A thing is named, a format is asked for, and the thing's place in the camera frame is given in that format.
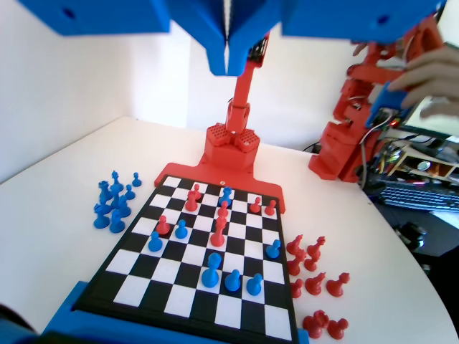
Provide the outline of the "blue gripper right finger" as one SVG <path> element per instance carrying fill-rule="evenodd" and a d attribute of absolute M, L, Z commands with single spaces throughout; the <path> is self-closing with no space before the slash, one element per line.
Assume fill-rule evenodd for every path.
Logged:
<path fill-rule="evenodd" d="M 229 76 L 240 76 L 244 72 L 249 50 L 280 21 L 281 4 L 282 1 L 277 0 L 231 1 Z"/>

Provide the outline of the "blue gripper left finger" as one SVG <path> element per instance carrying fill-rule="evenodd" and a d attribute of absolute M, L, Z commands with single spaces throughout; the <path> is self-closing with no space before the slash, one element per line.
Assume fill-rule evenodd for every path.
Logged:
<path fill-rule="evenodd" d="M 171 18 L 205 48 L 210 72 L 226 75 L 224 2 L 171 1 Z"/>

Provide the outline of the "person's hand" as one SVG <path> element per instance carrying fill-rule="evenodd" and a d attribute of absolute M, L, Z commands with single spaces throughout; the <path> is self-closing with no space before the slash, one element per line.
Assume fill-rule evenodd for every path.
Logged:
<path fill-rule="evenodd" d="M 410 108 L 426 97 L 444 98 L 421 111 L 420 117 L 458 117 L 458 49 L 445 45 L 412 60 L 404 73 L 391 82 L 390 91 L 407 90 L 402 108 Z"/>

